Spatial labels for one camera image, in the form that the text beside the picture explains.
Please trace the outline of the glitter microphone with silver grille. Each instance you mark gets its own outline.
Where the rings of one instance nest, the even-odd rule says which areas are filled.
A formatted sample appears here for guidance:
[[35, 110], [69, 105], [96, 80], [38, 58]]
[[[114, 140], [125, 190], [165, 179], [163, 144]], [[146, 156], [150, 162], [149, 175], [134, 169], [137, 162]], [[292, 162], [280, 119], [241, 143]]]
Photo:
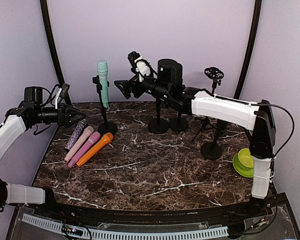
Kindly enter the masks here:
[[77, 123], [77, 125], [75, 126], [69, 140], [67, 141], [67, 144], [64, 148], [64, 150], [66, 152], [69, 152], [71, 150], [71, 148], [75, 145], [75, 143], [77, 142], [77, 140], [79, 139], [79, 137], [81, 136], [81, 134], [83, 133], [85, 127], [87, 126], [87, 120], [86, 119], [82, 119], [81, 121], [79, 121]]

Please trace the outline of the mint green microphone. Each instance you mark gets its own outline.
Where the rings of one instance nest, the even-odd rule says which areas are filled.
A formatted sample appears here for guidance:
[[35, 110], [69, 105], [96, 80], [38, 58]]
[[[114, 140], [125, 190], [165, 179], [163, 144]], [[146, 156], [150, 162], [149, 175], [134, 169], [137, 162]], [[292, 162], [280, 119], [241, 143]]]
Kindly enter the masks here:
[[108, 62], [105, 59], [100, 59], [97, 62], [97, 73], [101, 84], [101, 100], [105, 108], [109, 107], [109, 92], [108, 92]]

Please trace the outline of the pink microphone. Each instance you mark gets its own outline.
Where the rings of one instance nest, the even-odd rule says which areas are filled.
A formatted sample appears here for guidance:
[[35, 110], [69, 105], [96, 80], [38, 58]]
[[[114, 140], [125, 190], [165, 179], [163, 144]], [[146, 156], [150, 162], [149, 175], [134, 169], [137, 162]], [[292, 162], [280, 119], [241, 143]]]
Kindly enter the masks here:
[[69, 168], [72, 168], [80, 158], [100, 139], [101, 134], [98, 131], [92, 133], [84, 145], [77, 151], [77, 153], [72, 157], [70, 163], [68, 164]]

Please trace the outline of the cream white microphone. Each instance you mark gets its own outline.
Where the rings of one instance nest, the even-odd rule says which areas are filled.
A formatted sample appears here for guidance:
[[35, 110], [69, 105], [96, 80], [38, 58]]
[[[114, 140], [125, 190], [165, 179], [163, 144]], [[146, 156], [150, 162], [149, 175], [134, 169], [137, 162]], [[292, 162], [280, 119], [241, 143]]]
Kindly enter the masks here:
[[87, 126], [72, 148], [69, 150], [64, 160], [69, 162], [72, 157], [76, 154], [76, 152], [80, 149], [80, 147], [84, 144], [84, 142], [89, 138], [89, 136], [93, 133], [94, 128], [92, 126]]

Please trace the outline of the orange microphone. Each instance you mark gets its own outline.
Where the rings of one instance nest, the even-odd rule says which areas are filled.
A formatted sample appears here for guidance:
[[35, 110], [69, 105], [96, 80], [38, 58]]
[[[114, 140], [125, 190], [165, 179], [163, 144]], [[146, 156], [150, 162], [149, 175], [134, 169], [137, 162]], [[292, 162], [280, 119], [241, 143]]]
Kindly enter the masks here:
[[102, 138], [92, 146], [76, 163], [78, 167], [83, 166], [88, 160], [90, 160], [97, 152], [99, 152], [105, 145], [109, 144], [114, 139], [111, 132], [107, 132]]

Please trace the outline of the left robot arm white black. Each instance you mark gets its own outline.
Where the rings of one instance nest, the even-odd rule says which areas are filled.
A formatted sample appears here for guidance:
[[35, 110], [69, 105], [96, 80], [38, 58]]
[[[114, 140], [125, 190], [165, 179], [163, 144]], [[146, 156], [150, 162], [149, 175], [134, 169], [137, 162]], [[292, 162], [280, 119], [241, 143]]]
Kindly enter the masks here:
[[[6, 112], [0, 124], [0, 161], [14, 142], [33, 126], [56, 123], [68, 128], [86, 118], [85, 113], [62, 102], [70, 88], [69, 84], [57, 84], [55, 88], [57, 94], [49, 91], [44, 101], [44, 87], [26, 87], [23, 101]], [[61, 213], [52, 189], [7, 183], [0, 178], [0, 212], [6, 205], [41, 205], [41, 210], [50, 218], [57, 218]]]

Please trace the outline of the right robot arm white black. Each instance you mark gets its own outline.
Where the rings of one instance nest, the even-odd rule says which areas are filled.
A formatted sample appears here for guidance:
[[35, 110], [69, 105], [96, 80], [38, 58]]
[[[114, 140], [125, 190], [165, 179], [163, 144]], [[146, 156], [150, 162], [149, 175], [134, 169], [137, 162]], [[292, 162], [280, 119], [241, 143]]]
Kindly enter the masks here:
[[273, 104], [244, 101], [217, 95], [205, 88], [183, 85], [183, 66], [173, 59], [160, 59], [157, 71], [142, 57], [131, 59], [134, 76], [129, 80], [116, 80], [115, 86], [126, 99], [139, 98], [147, 93], [181, 114], [211, 117], [241, 126], [251, 131], [249, 151], [253, 159], [252, 201], [245, 205], [245, 213], [256, 217], [265, 208], [271, 179], [271, 162], [276, 141]]

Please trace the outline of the green bowl on saucer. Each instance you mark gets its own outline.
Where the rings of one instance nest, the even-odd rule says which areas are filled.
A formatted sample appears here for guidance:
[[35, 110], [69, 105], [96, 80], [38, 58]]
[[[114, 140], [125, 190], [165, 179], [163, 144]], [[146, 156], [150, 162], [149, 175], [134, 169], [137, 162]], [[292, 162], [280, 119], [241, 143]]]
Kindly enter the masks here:
[[243, 148], [234, 155], [232, 165], [239, 175], [245, 178], [253, 177], [254, 160], [248, 148]]

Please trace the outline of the black front rail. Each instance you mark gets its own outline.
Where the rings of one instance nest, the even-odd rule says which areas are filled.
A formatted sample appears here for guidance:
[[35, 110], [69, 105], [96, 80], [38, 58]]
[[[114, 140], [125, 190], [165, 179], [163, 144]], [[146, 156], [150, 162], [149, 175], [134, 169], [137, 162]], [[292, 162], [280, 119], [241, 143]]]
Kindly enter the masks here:
[[99, 223], [132, 224], [132, 225], [163, 225], [208, 222], [210, 224], [234, 224], [248, 219], [245, 214], [248, 202], [226, 206], [199, 208], [194, 210], [173, 211], [123, 211], [80, 207], [58, 203], [57, 207], [63, 211], [66, 222], [78, 220], [87, 226], [97, 226]]

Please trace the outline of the left black corner post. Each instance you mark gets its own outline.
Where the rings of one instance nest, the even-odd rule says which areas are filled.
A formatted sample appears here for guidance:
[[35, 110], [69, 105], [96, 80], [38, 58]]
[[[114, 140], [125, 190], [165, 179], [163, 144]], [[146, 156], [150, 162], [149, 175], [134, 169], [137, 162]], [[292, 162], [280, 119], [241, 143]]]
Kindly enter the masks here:
[[62, 68], [61, 68], [61, 64], [60, 64], [60, 60], [59, 60], [59, 56], [57, 53], [57, 48], [54, 40], [51, 18], [49, 14], [48, 1], [40, 0], [39, 2], [40, 2], [40, 9], [41, 9], [45, 35], [46, 35], [47, 44], [48, 44], [51, 60], [53, 63], [54, 71], [57, 77], [58, 84], [62, 86], [65, 83], [65, 79], [63, 76], [63, 72], [62, 72]]

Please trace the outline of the black corner post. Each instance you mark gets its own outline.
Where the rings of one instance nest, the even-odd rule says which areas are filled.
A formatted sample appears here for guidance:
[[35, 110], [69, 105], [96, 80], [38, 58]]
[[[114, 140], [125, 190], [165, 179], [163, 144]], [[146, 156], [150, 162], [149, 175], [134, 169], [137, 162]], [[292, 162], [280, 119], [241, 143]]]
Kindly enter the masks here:
[[249, 70], [249, 66], [250, 66], [250, 62], [251, 62], [251, 58], [252, 58], [253, 50], [254, 50], [254, 46], [255, 46], [255, 41], [256, 41], [256, 37], [257, 37], [261, 9], [262, 9], [262, 0], [255, 0], [247, 47], [246, 47], [246, 51], [245, 51], [245, 55], [244, 55], [244, 59], [243, 59], [243, 63], [242, 63], [242, 68], [240, 71], [240, 75], [239, 75], [238, 82], [237, 82], [236, 89], [235, 89], [234, 96], [233, 96], [233, 98], [236, 100], [240, 99], [240, 97], [241, 97], [241, 94], [242, 94], [242, 91], [244, 88], [244, 84], [246, 81], [246, 77], [248, 74], [248, 70]]
[[54, 71], [57, 77], [58, 84], [62, 86], [65, 83], [65, 79], [63, 76], [63, 72], [62, 72], [62, 68], [61, 68], [61, 64], [60, 64], [60, 60], [59, 60], [59, 56], [57, 53], [57, 48], [54, 40], [51, 18], [49, 14], [48, 1], [40, 0], [39, 2], [40, 2], [40, 9], [41, 9], [45, 35], [46, 35], [47, 44], [48, 44], [51, 60], [53, 63]]

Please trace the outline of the right black corner post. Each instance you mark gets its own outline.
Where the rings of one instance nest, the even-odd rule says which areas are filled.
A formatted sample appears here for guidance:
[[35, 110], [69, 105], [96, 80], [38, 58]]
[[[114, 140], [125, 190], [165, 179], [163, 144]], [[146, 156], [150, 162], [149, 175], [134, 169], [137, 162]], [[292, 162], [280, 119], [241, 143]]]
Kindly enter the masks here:
[[262, 0], [255, 0], [247, 47], [246, 47], [246, 51], [245, 51], [245, 55], [244, 55], [244, 59], [243, 59], [243, 63], [242, 63], [242, 68], [240, 71], [240, 75], [239, 75], [238, 82], [237, 82], [236, 89], [235, 89], [234, 96], [233, 96], [233, 98], [236, 100], [240, 99], [240, 97], [241, 97], [241, 94], [242, 94], [242, 91], [244, 88], [244, 84], [246, 81], [246, 77], [248, 74], [248, 70], [249, 70], [249, 66], [250, 66], [250, 62], [251, 62], [251, 58], [252, 58], [253, 50], [254, 50], [254, 46], [255, 46], [255, 41], [256, 41], [256, 37], [257, 37], [261, 9], [262, 9]]

